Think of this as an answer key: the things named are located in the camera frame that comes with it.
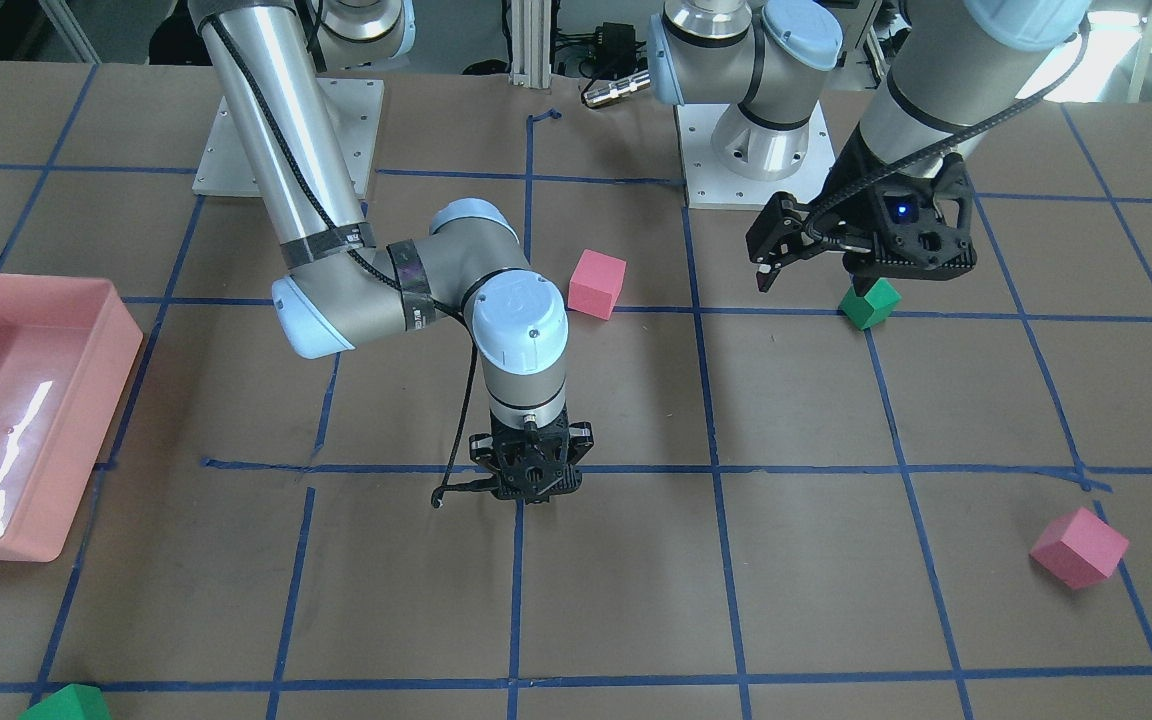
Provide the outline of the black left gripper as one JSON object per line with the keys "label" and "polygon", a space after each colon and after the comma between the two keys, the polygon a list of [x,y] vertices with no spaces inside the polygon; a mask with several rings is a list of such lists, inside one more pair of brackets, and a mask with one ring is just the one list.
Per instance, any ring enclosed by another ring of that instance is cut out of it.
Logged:
{"label": "black left gripper", "polygon": [[[760,293],[771,290],[785,265],[835,249],[809,233],[809,206],[774,192],[745,234]],[[946,156],[932,179],[902,172],[842,200],[823,219],[826,232],[844,223],[844,238],[869,252],[844,255],[852,275],[963,275],[967,273],[967,164]]]}

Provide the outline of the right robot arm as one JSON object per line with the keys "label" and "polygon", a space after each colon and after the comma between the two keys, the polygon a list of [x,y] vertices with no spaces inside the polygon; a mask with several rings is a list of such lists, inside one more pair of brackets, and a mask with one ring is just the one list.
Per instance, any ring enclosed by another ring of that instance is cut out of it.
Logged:
{"label": "right robot arm", "polygon": [[453,200],[429,236],[378,245],[349,177],[326,94],[293,1],[192,1],[238,143],[250,161],[287,274],[271,285],[285,338],[325,357],[457,320],[482,367],[492,429],[468,454],[486,471],[431,493],[488,492],[543,503],[579,488],[594,445],[566,406],[570,324],[561,290],[535,272],[488,200]]}

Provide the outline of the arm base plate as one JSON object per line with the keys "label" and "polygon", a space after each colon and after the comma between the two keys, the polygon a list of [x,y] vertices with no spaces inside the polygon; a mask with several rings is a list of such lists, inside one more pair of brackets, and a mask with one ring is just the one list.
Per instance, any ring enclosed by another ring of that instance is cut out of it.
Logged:
{"label": "arm base plate", "polygon": [[741,158],[732,156],[732,149],[719,154],[713,137],[717,127],[722,124],[723,109],[719,105],[685,105],[676,111],[687,205],[690,209],[756,210],[763,209],[765,200],[776,191],[791,194],[796,200],[813,200],[835,164],[823,106],[814,106],[809,124],[797,131],[804,137],[799,150],[783,156],[783,168],[788,169],[785,179],[742,176],[733,168],[748,160],[748,152],[742,152]]}
{"label": "arm base plate", "polygon": [[[357,199],[369,196],[376,154],[384,83],[379,79],[321,78],[320,92],[335,129]],[[192,190],[200,196],[259,199],[262,192],[238,138],[227,100],[218,114],[202,152]]]}

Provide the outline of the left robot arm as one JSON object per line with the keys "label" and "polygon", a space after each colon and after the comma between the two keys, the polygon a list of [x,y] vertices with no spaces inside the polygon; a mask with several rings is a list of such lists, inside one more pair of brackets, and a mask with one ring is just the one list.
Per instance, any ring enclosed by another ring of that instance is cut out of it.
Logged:
{"label": "left robot arm", "polygon": [[[813,200],[771,195],[746,233],[756,287],[840,252],[855,291],[881,279],[952,281],[978,263],[967,158],[979,137],[1043,100],[1020,94],[1053,50],[1085,35],[1087,1],[905,1],[910,31]],[[733,173],[795,170],[810,119],[844,53],[814,1],[666,1],[647,71],[668,105],[717,104],[710,142]]]}

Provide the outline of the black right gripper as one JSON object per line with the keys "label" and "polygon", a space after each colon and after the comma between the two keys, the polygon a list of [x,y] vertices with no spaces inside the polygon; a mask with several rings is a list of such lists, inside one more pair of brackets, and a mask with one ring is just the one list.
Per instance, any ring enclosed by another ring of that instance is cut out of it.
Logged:
{"label": "black right gripper", "polygon": [[582,483],[577,464],[594,446],[589,420],[568,419],[566,410],[544,427],[535,423],[511,429],[492,419],[492,432],[470,438],[470,456],[488,477],[468,483],[470,492],[488,492],[499,500],[543,503],[568,495]]}

